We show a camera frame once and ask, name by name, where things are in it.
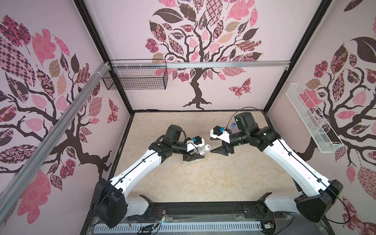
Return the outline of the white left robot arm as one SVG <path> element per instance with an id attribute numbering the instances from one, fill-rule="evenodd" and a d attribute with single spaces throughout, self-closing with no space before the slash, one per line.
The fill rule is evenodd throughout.
<path id="1" fill-rule="evenodd" d="M 174 153 L 181 154 L 185 162 L 204 158 L 201 151 L 205 149 L 205 140 L 196 136 L 185 137 L 180 141 L 180 136 L 184 133 L 180 126 L 170 125 L 166 133 L 153 142 L 145 154 L 127 170 L 110 180 L 99 180 L 90 207 L 94 216 L 107 227 L 114 228 L 125 217 L 145 214 L 150 202 L 142 196 L 129 197 L 145 176 Z"/>

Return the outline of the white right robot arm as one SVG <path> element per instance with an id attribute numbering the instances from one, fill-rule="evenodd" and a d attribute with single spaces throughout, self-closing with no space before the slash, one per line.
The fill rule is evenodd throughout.
<path id="1" fill-rule="evenodd" d="M 236 146 L 249 144 L 256 147 L 276 161 L 302 190 L 301 193 L 286 195 L 266 193 L 260 199 L 262 207 L 269 212 L 299 213 L 311 222 L 319 222 L 339 200 L 343 185 L 312 168 L 273 128 L 259 128 L 250 112 L 240 113 L 234 118 L 238 132 L 230 133 L 221 126 L 210 130 L 211 139 L 222 141 L 222 145 L 211 152 L 228 156 L 234 154 Z"/>

